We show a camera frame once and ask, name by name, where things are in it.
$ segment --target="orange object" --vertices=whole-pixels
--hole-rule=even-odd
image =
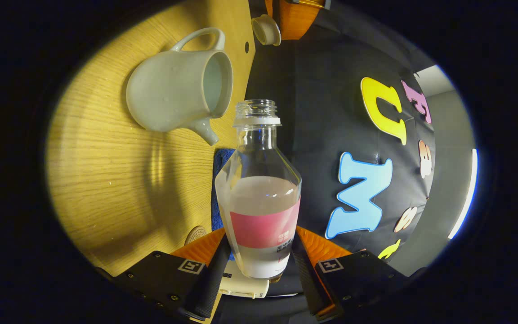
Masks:
[[[351,254],[351,252],[348,252],[346,249],[327,240],[326,238],[323,238],[322,236],[319,236],[309,230],[302,228],[301,226],[297,226],[296,232],[301,238],[301,242],[304,245],[305,251],[307,252],[309,261],[311,261],[312,267],[315,267],[315,265],[319,261],[340,258],[344,256],[349,256],[349,254]],[[329,291],[327,291],[327,288],[323,284],[323,281],[321,281],[321,278],[319,278],[319,274],[317,274],[316,271],[315,274],[317,275],[317,279],[319,279],[319,281],[321,282],[321,285],[323,286],[325,293],[327,293],[329,300],[333,300],[331,298],[331,295],[329,294]],[[317,312],[317,316],[323,316],[333,311],[334,309],[335,304],[331,304]]]
[[[214,230],[206,236],[198,238],[182,248],[179,248],[171,253],[171,255],[197,262],[205,262],[205,264],[209,266],[224,235],[225,228]]]
[[[299,0],[299,4],[321,9],[325,7],[325,0]]]
[[[273,0],[265,0],[267,13],[273,17]],[[279,21],[282,39],[301,39],[313,24],[321,8],[308,4],[290,4],[279,0]]]

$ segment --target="pitcher handle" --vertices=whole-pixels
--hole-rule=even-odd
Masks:
[[[216,34],[217,39],[215,40],[215,44],[211,48],[212,50],[222,50],[225,47],[225,34],[221,29],[215,27],[207,27],[203,29],[199,29],[198,31],[194,31],[189,35],[183,37],[180,41],[177,42],[173,47],[171,47],[171,51],[181,51],[183,46],[187,44],[191,39],[194,39],[197,36],[206,35],[206,34]]]

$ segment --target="yellow letter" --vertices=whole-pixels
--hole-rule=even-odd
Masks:
[[[401,243],[401,239],[397,240],[397,242],[393,245],[386,247],[383,252],[379,253],[378,258],[382,259],[383,257],[388,258],[391,256],[393,252],[395,252],[399,248],[399,243]]]
[[[399,123],[392,121],[383,116],[381,112],[379,112],[379,107],[377,107],[377,98],[381,98],[394,105],[399,113],[403,111],[401,101],[399,101],[399,96],[397,96],[395,88],[392,86],[388,88],[386,85],[372,78],[363,78],[363,80],[361,80],[361,92],[365,108],[375,126],[381,131],[401,139],[403,145],[407,144],[407,129],[405,128],[403,119],[399,119]]]

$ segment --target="coaster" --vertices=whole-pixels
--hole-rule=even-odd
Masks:
[[[207,232],[203,228],[203,226],[195,226],[189,234],[187,234],[187,238],[185,239],[185,245],[193,242],[194,240],[198,238],[202,238],[203,236],[206,236]]]

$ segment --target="light strip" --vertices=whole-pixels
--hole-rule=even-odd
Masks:
[[[473,201],[473,193],[475,193],[475,184],[477,182],[477,166],[478,166],[477,150],[473,149],[473,162],[471,164],[471,182],[469,183],[469,190],[467,191],[467,198],[465,199],[465,205],[463,205],[463,210],[461,211],[461,214],[459,215],[459,218],[457,219],[455,226],[453,226],[451,233],[449,233],[449,236],[448,236],[449,239],[452,239],[455,236],[455,234],[457,234],[459,228],[461,228],[461,225],[463,224],[463,221],[465,220],[465,216],[467,215],[467,212],[469,211],[469,207],[471,207],[471,202]]]

